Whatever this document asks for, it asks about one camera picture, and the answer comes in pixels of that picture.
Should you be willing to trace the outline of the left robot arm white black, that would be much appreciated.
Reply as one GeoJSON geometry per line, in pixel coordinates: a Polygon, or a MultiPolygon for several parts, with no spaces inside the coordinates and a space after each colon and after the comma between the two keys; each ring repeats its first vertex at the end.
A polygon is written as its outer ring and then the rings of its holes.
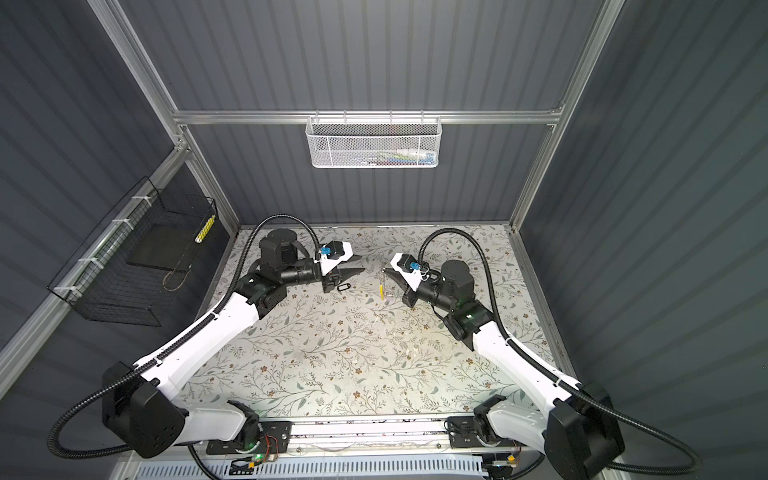
{"type": "Polygon", "coordinates": [[[141,364],[153,361],[154,366],[103,398],[103,424],[141,457],[203,441],[231,442],[245,454],[262,449],[259,417],[244,403],[191,407],[177,402],[177,396],[204,363],[284,300],[289,287],[319,283],[330,292],[362,271],[344,265],[357,258],[348,241],[330,241],[308,252],[294,231],[275,229],[260,240],[259,249],[259,258],[222,304],[141,358],[141,364]]]}

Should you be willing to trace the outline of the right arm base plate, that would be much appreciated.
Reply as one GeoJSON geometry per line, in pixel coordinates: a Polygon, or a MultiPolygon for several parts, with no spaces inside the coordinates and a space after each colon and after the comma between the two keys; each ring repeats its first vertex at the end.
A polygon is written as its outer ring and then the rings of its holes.
{"type": "Polygon", "coordinates": [[[491,448],[499,445],[479,437],[473,416],[449,416],[443,422],[452,449],[491,448]]]}

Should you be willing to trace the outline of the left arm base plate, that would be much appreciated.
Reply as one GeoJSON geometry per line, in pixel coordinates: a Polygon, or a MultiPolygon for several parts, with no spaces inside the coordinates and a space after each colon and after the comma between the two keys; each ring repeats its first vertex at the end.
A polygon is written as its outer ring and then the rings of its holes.
{"type": "Polygon", "coordinates": [[[234,440],[211,440],[207,455],[278,455],[285,453],[291,439],[293,424],[289,421],[260,421],[246,424],[234,440]]]}

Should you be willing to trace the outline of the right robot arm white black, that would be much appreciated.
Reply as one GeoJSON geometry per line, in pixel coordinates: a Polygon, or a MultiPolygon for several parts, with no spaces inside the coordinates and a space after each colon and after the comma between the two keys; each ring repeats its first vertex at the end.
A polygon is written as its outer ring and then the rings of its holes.
{"type": "Polygon", "coordinates": [[[433,270],[397,253],[385,271],[404,303],[423,301],[445,311],[451,335],[498,367],[530,398],[527,410],[494,395],[474,410],[474,430],[487,445],[515,440],[544,454],[564,479],[591,479],[618,457],[624,441],[617,421],[567,392],[575,378],[549,366],[521,342],[504,337],[497,315],[476,297],[468,265],[449,260],[433,270]]]}

